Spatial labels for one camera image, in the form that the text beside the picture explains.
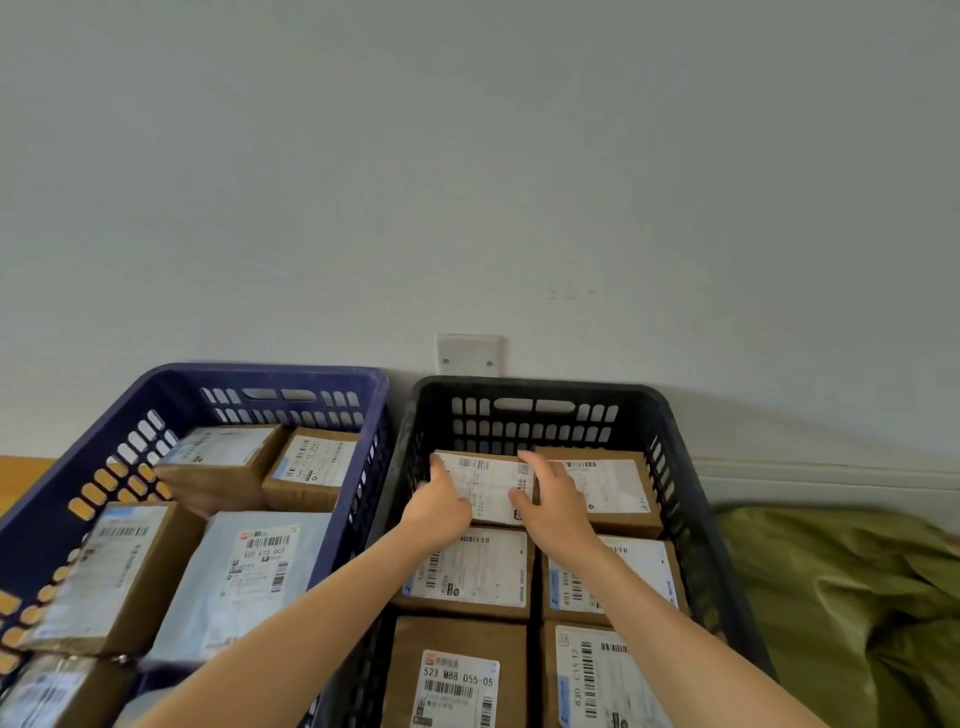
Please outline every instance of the black plastic crate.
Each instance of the black plastic crate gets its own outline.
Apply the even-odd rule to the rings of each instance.
[[[399,521],[417,483],[426,478],[435,449],[510,455],[535,446],[642,451],[665,535],[677,549],[693,618],[776,678],[670,405],[650,387],[458,376],[422,379],[400,426],[367,547]],[[537,616],[531,618],[528,635],[535,677],[540,611],[533,614]],[[395,622],[393,607],[377,618],[324,690],[314,725],[379,725]]]

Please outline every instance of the human hand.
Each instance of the human hand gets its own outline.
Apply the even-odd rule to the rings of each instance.
[[[440,455],[430,455],[430,482],[421,483],[403,509],[400,525],[424,550],[439,551],[467,531],[473,517],[470,501],[457,497]]]
[[[527,532],[551,558],[574,569],[578,558],[587,556],[603,542],[587,520],[587,500],[577,490],[562,463],[522,450],[517,457],[533,467],[540,485],[540,505],[534,505],[519,488],[510,491],[510,502],[523,518]]]

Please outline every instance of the cardboard box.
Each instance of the cardboard box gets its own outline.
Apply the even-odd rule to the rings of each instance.
[[[564,463],[587,497],[590,523],[597,533],[656,539],[663,532],[642,452],[585,448],[537,448],[537,452]]]
[[[495,716],[503,728],[526,724],[524,627],[471,619],[397,619],[381,728],[429,726],[431,718],[441,716],[447,722],[436,724],[472,728],[483,714]]]
[[[521,488],[532,498],[536,492],[534,469],[518,457],[478,452],[437,450],[460,497],[473,507],[474,523],[523,527],[523,520],[507,495]]]
[[[467,530],[431,554],[393,599],[408,612],[530,618],[534,542],[512,528]]]
[[[154,470],[176,500],[205,518],[262,511],[263,478],[286,439],[283,425],[197,427]]]
[[[613,630],[548,621],[542,638],[544,728],[671,725]]]
[[[684,581],[673,544],[648,539],[601,536],[600,540],[627,562],[630,568],[685,615]],[[540,555],[543,583],[543,620],[596,624],[610,627],[610,620],[590,595],[584,583],[545,553]]]
[[[204,520],[177,503],[108,504],[20,646],[72,655],[142,652],[203,535]]]
[[[0,705],[0,725],[109,725],[136,671],[92,657],[36,655]]]
[[[263,495],[275,511],[332,513],[360,435],[298,427],[267,472]]]

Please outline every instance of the plastic crate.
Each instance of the plastic crate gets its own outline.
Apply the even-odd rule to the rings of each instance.
[[[0,519],[0,688],[23,662],[15,649],[23,630],[104,505],[167,499],[151,466],[198,425],[359,432],[310,586],[362,551],[393,452],[388,387],[382,371],[363,367],[169,364],[142,376]]]
[[[638,450],[646,456],[666,536],[676,546],[692,616],[776,677],[670,405],[650,387],[432,376],[414,388],[373,518],[368,546],[399,520],[435,449],[515,454],[537,445]],[[534,583],[540,579],[535,574]],[[534,590],[533,614],[540,613]],[[388,607],[324,690],[315,726],[379,725],[396,610]],[[539,690],[539,629],[528,629]],[[538,725],[537,700],[531,725]]]

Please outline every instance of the wooden table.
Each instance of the wooden table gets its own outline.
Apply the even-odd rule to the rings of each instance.
[[[0,515],[6,513],[55,462],[45,457],[0,455]]]

